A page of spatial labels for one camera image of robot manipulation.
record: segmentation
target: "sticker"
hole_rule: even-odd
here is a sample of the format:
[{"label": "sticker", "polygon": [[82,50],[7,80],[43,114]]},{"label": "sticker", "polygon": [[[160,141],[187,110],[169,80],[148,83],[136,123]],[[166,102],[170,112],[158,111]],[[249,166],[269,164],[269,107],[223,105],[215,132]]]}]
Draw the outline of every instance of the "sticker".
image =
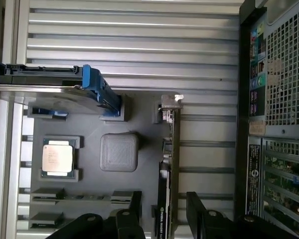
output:
[{"label": "sticker", "polygon": [[[262,79],[255,78],[253,84],[263,84]],[[265,102],[266,87],[257,87],[250,91],[250,108],[253,110],[249,112],[249,116],[263,116],[265,114],[266,102]]]},{"label": "sticker", "polygon": [[43,146],[42,170],[45,172],[69,173],[72,171],[73,148],[70,145]]},{"label": "sticker", "polygon": [[264,24],[264,22],[261,22],[257,26],[257,36],[259,37],[260,35],[264,34],[264,30],[265,30],[265,24]]},{"label": "sticker", "polygon": [[265,133],[266,133],[266,122],[252,121],[249,123],[249,134],[265,135]]},{"label": "sticker", "polygon": [[264,35],[261,34],[258,37],[258,61],[264,59],[266,57],[266,40],[264,39]]},{"label": "sticker", "polygon": [[267,76],[267,85],[268,86],[277,86],[279,83],[279,76],[268,74]]},{"label": "sticker", "polygon": [[258,62],[258,74],[265,72],[265,61]]},{"label": "sticker", "polygon": [[246,215],[259,215],[260,145],[250,144],[247,165]]},{"label": "sticker", "polygon": [[280,73],[284,68],[281,59],[269,60],[267,64],[267,70],[270,74]]},{"label": "sticker", "polygon": [[255,78],[258,75],[258,64],[250,66],[250,78]]},{"label": "sticker", "polygon": [[49,140],[49,144],[54,145],[70,145],[69,141]]},{"label": "sticker", "polygon": [[269,101],[269,100],[271,100],[271,96],[272,96],[272,93],[271,93],[271,91],[272,90],[270,90],[270,89],[267,89],[266,90],[266,99],[267,99],[267,101]]},{"label": "sticker", "polygon": [[251,79],[250,89],[254,90],[266,85],[266,73],[258,74],[257,77]]},{"label": "sticker", "polygon": [[48,175],[48,176],[57,176],[57,177],[66,177],[66,176],[68,176],[68,173],[47,172],[46,175]]},{"label": "sticker", "polygon": [[252,31],[250,36],[250,61],[253,64],[257,64],[258,62],[258,37],[257,37],[257,29]]}]

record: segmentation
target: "white label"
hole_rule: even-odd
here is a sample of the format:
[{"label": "white label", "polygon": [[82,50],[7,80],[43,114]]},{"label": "white label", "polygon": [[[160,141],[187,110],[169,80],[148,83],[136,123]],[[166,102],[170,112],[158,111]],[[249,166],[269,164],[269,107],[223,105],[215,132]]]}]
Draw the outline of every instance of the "white label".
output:
[{"label": "white label", "polygon": [[70,145],[43,146],[42,170],[69,173],[72,171],[73,148]]},{"label": "white label", "polygon": [[69,141],[50,140],[49,144],[53,144],[53,145],[69,145]]},{"label": "white label", "polygon": [[47,172],[48,176],[62,176],[62,177],[66,177],[68,176],[68,173],[57,173],[57,172]]},{"label": "white label", "polygon": [[249,123],[249,134],[265,135],[265,133],[266,133],[266,122],[252,121]]}]

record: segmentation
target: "perforated metal panel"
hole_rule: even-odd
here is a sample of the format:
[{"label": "perforated metal panel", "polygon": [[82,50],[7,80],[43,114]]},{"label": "perforated metal panel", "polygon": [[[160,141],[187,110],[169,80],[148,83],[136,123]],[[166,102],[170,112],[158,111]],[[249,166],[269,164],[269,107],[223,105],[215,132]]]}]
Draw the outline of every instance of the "perforated metal panel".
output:
[{"label": "perforated metal panel", "polygon": [[299,142],[281,142],[268,140],[267,150],[299,156]]},{"label": "perforated metal panel", "polygon": [[299,12],[268,37],[267,125],[299,125]]}]

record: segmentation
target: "metal side panel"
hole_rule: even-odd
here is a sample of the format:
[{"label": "metal side panel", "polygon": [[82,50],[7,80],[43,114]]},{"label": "metal side panel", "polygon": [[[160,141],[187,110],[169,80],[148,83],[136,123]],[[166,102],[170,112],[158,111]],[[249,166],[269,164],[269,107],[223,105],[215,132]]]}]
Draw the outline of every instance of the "metal side panel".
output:
[{"label": "metal side panel", "polygon": [[[224,213],[231,217],[228,204],[234,194],[238,11],[242,2],[8,0],[4,63],[90,64],[100,69],[115,90],[184,94],[179,198],[194,190],[202,200],[215,200],[216,208],[226,209]],[[7,115],[2,113],[0,120]],[[1,234],[0,239],[43,239],[47,233],[27,230],[33,122],[26,116],[19,120],[22,130],[15,130],[17,134],[9,140],[13,138],[12,143],[17,144],[12,147],[15,156],[4,162],[0,154],[0,182],[10,160],[18,167],[11,171],[14,175],[9,182],[9,213],[15,216],[9,218],[8,237]],[[0,127],[4,135],[9,136],[10,130]],[[2,138],[0,147],[5,142]],[[6,220],[0,214],[0,222],[4,221],[1,216]],[[191,238],[189,227],[180,226],[175,237]]]}]

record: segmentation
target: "metal bracket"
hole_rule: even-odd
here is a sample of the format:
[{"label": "metal bracket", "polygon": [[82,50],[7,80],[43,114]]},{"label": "metal bracket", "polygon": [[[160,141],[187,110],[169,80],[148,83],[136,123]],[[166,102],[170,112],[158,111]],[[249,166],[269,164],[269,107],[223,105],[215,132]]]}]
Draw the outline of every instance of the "metal bracket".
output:
[{"label": "metal bracket", "polygon": [[163,111],[163,120],[167,123],[173,123],[173,113],[171,110]]},{"label": "metal bracket", "polygon": [[184,99],[184,95],[162,95],[161,107],[163,109],[181,109],[183,106],[180,104],[181,100]]}]

